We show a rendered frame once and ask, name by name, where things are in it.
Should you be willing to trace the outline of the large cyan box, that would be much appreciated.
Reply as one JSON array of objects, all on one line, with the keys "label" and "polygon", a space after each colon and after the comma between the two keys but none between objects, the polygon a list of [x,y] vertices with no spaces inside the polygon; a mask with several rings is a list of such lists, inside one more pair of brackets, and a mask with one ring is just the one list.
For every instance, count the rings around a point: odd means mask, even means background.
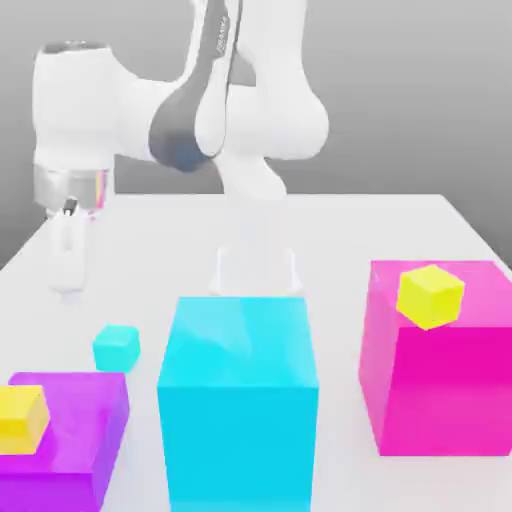
[{"label": "large cyan box", "polygon": [[311,512],[319,380],[300,297],[182,297],[157,384],[171,512]]}]

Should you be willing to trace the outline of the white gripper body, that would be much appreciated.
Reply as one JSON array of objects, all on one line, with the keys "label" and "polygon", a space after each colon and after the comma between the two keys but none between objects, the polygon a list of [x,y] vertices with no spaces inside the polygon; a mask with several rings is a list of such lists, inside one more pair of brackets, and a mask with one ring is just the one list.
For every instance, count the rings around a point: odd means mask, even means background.
[{"label": "white gripper body", "polygon": [[86,276],[87,213],[59,211],[50,222],[50,285],[59,292],[84,287]]}]

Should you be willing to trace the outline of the large purple box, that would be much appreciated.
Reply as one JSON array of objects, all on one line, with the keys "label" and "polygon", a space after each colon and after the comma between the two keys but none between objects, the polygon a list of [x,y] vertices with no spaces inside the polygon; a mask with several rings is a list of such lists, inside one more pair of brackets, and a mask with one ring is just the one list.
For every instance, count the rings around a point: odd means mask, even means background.
[{"label": "large purple box", "polygon": [[50,423],[33,455],[0,455],[0,512],[101,512],[128,421],[125,375],[18,372],[40,385]]}]

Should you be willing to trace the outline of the large magenta box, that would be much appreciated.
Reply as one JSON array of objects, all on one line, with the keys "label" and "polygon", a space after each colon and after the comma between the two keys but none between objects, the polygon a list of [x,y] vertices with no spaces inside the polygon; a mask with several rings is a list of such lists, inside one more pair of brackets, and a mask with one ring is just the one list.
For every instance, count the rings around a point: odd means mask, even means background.
[{"label": "large magenta box", "polygon": [[358,377],[382,456],[512,453],[512,280],[491,261],[440,261],[465,284],[459,318],[423,331],[396,309],[414,260],[370,264]]}]

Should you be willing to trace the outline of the small yellow cube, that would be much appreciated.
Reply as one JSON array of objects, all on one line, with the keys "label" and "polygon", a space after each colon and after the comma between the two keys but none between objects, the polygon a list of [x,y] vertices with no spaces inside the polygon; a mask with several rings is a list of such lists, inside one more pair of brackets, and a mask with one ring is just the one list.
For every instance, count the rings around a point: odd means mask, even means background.
[{"label": "small yellow cube", "polygon": [[0,386],[0,455],[33,455],[49,425],[41,385]]},{"label": "small yellow cube", "polygon": [[461,310],[465,283],[436,264],[402,272],[396,309],[422,330],[453,323]]}]

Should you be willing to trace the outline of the small cyan cube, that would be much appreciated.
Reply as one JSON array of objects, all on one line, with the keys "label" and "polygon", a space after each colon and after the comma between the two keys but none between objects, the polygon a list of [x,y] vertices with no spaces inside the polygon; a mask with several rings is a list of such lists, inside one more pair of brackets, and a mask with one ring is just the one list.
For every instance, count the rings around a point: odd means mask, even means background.
[{"label": "small cyan cube", "polygon": [[92,348],[98,371],[129,373],[140,355],[139,331],[133,326],[106,325]]}]

